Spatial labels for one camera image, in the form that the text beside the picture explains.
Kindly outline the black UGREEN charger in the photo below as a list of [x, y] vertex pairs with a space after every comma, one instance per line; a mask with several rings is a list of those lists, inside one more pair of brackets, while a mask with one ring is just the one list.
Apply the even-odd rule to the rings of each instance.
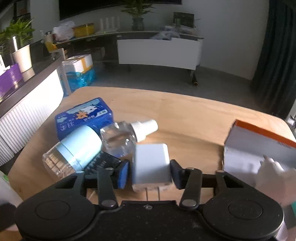
[[84, 168], [86, 174], [97, 172], [98, 168], [116, 169], [120, 164], [121, 160], [117, 157], [112, 156], [104, 151], [100, 151]]

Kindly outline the clear glass spray bottle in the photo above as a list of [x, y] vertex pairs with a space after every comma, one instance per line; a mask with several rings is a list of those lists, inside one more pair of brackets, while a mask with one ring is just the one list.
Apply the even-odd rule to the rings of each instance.
[[129, 155], [137, 143], [158, 130], [155, 120], [135, 121], [128, 123], [121, 121], [112, 123], [100, 129], [100, 137], [104, 151], [116, 158]]

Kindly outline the toothpick jar light blue lid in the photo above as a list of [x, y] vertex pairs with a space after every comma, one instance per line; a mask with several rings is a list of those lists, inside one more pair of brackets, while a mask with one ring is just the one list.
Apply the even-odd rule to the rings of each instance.
[[102, 149], [102, 140], [91, 127], [81, 126], [42, 156], [45, 168], [56, 180], [83, 171]]

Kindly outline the blue tissue pack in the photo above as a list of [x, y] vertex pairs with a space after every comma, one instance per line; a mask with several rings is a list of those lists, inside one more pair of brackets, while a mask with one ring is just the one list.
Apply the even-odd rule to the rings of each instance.
[[76, 105], [55, 116], [58, 140], [62, 140], [80, 126], [89, 126], [99, 133], [101, 128], [112, 123], [114, 123], [113, 112], [100, 97]]

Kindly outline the orange white cardboard tray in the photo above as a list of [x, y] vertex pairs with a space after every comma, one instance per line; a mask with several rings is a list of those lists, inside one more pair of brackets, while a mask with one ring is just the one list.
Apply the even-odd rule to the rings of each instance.
[[270, 157], [295, 169], [295, 142], [250, 123], [236, 120], [224, 143], [223, 170], [255, 188], [255, 176]]

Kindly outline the blue plastic bag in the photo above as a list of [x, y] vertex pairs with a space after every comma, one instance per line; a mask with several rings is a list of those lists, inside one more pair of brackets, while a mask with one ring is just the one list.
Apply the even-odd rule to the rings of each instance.
[[70, 90], [74, 92], [75, 90], [90, 86], [96, 79], [96, 72], [93, 68], [86, 71], [85, 73], [81, 72], [68, 72], [66, 73]]

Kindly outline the white yellow cardboard box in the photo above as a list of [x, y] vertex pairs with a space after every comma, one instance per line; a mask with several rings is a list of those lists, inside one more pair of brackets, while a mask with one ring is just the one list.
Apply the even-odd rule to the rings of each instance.
[[63, 61], [63, 67], [66, 73], [86, 73], [93, 67], [91, 54], [83, 54], [69, 57]]

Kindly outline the curved white side counter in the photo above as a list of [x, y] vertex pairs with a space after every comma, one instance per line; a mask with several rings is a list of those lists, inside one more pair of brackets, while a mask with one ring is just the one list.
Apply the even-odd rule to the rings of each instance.
[[9, 162], [60, 105], [61, 54], [45, 57], [22, 73], [22, 80], [1, 96], [1, 165]]

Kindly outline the white TV cabinet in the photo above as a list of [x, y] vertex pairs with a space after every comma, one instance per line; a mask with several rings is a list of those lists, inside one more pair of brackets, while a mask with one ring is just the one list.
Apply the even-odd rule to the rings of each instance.
[[195, 70], [201, 63], [202, 46], [202, 39], [118, 40], [118, 60], [120, 64], [153, 65]]

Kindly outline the dark green curtain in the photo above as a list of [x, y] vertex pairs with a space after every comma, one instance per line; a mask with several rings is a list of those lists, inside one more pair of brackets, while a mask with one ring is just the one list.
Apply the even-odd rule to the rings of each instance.
[[269, 1], [265, 38], [250, 88], [266, 113], [288, 117], [295, 102], [295, 1]]

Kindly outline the white router with antennas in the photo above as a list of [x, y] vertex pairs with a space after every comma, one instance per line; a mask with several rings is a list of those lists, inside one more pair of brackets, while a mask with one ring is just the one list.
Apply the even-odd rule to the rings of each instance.
[[97, 33], [116, 32], [120, 29], [120, 17], [111, 16], [110, 18], [101, 18], [99, 21], [99, 30]]

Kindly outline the purple storage box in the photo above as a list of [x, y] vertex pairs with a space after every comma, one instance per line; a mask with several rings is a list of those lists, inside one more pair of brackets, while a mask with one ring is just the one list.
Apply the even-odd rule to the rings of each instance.
[[3, 97], [10, 89], [22, 80], [23, 76], [18, 63], [12, 65], [1, 75], [0, 94]]

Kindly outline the white plastic bag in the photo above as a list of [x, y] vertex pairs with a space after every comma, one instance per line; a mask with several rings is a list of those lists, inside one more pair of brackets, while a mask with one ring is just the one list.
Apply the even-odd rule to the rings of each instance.
[[56, 41], [70, 40], [74, 37], [74, 21], [67, 21], [62, 23], [58, 27], [53, 27], [53, 34], [55, 35]]

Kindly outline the white paper cup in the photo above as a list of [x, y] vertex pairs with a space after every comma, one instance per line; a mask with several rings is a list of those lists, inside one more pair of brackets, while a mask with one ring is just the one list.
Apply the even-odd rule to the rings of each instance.
[[21, 73], [32, 68], [30, 44], [15, 51], [12, 55], [15, 63], [18, 64]]

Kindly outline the dark framed picture box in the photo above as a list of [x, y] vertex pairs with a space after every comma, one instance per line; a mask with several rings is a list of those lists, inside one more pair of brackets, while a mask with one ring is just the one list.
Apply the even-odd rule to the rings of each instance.
[[194, 27], [194, 14], [174, 12], [174, 24], [177, 26]]

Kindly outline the potted plant in glass vase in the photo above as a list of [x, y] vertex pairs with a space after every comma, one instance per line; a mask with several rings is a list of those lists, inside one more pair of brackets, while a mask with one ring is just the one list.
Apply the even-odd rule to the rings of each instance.
[[152, 3], [146, 3], [145, 1], [131, 1], [126, 4], [121, 12], [126, 13], [132, 17], [132, 30], [143, 31], [144, 30], [144, 18], [143, 16], [152, 13]]

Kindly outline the green plant on counter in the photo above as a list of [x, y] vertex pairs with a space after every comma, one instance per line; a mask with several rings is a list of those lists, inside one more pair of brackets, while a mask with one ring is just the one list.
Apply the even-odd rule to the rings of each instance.
[[13, 37], [16, 37], [18, 48], [22, 48], [30, 43], [33, 39], [32, 28], [33, 19], [19, 17], [17, 20], [11, 20], [10, 24], [1, 31], [1, 53], [6, 54], [10, 52], [10, 47], [13, 44]]

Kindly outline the black wall television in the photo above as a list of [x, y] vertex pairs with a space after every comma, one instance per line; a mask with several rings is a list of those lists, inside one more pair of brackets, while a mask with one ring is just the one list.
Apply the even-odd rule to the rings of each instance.
[[[58, 1], [60, 20], [70, 18], [82, 13], [94, 11], [97, 9], [112, 8], [116, 6], [124, 7], [131, 1], [112, 1], [112, 0], [61, 0]], [[146, 3], [155, 4], [176, 4], [181, 5], [182, 1], [145, 1]]]

